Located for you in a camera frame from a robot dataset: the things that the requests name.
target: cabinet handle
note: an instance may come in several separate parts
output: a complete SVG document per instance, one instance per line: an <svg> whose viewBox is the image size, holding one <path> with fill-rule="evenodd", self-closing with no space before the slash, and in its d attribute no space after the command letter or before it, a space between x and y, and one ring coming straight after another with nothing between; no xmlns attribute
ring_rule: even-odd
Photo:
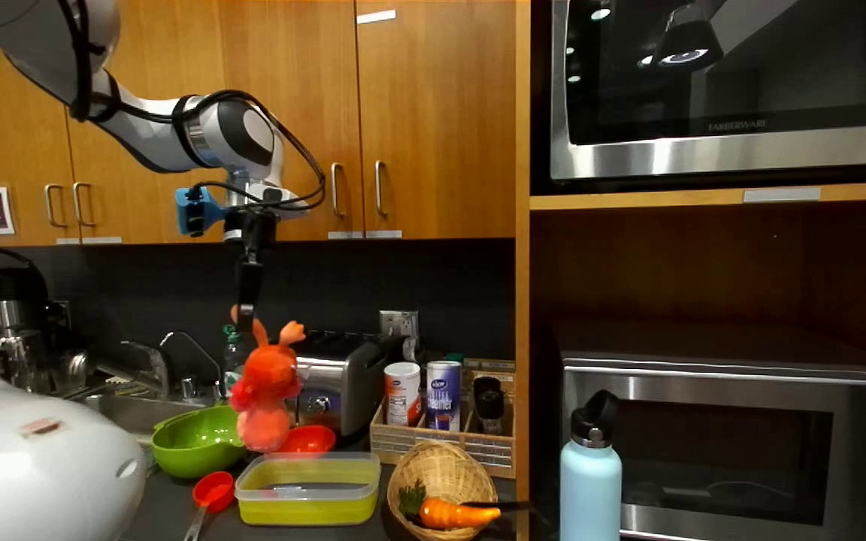
<svg viewBox="0 0 866 541"><path fill-rule="evenodd" d="M85 214L82 214L85 205L82 205L78 190L88 190L88 191L90 191L90 216L93 216L93 184L78 179L78 184L73 184L73 214L75 214L75 225L82 225L82 229L97 229L97 223L88 223Z"/></svg>
<svg viewBox="0 0 866 541"><path fill-rule="evenodd" d="M373 205L376 205L376 214L388 219L392 211L388 211L385 201L383 201L383 172L385 172L385 163L376 158L376 163L373 163Z"/></svg>
<svg viewBox="0 0 866 541"><path fill-rule="evenodd" d="M330 205L334 205L334 216L346 219L346 208L340 208L340 177L343 177L343 165L330 163Z"/></svg>
<svg viewBox="0 0 866 541"><path fill-rule="evenodd" d="M54 229L69 229L69 223L54 219L52 191L61 191L61 196L63 196L63 186L47 184L47 190L44 190L49 225L54 225Z"/></svg>

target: cabinet shelf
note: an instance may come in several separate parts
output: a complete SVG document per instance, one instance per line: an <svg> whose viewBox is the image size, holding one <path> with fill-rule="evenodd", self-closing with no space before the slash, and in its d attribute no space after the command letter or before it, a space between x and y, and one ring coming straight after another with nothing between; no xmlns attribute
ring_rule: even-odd
<svg viewBox="0 0 866 541"><path fill-rule="evenodd" d="M840 205L840 201L866 201L866 184L532 196L530 211L552 214L552 211Z"/></svg>

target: microwave window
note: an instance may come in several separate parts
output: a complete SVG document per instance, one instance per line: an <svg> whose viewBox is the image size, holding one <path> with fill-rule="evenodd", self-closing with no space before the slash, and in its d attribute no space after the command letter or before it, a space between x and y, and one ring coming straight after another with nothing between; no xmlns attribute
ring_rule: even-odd
<svg viewBox="0 0 866 541"><path fill-rule="evenodd" d="M575 143L866 126L866 0L573 0L562 55Z"/></svg>
<svg viewBox="0 0 866 541"><path fill-rule="evenodd" d="M622 403L626 506L825 524L829 411Z"/></svg>

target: microwave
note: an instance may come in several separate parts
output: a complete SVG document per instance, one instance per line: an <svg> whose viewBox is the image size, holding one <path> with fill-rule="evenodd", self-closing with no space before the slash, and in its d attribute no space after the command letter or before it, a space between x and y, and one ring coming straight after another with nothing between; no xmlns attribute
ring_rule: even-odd
<svg viewBox="0 0 866 541"><path fill-rule="evenodd" d="M866 0L552 0L549 191L866 172Z"/></svg>
<svg viewBox="0 0 866 541"><path fill-rule="evenodd" d="M619 400L622 535L866 538L866 352L801 329L575 332L568 411Z"/></svg>

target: dark backsplash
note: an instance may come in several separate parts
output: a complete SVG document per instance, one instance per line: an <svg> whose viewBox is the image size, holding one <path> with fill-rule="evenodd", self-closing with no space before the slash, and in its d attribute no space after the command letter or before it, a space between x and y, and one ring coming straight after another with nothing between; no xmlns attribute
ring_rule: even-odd
<svg viewBox="0 0 866 541"><path fill-rule="evenodd" d="M75 329L109 352L118 338L160 342L190 329L220 354L235 303L230 246L59 246L31 255ZM298 318L320 329L376 329L379 309L418 309L432 352L513 357L513 241L343 241L273 244L258 313L278 329Z"/></svg>

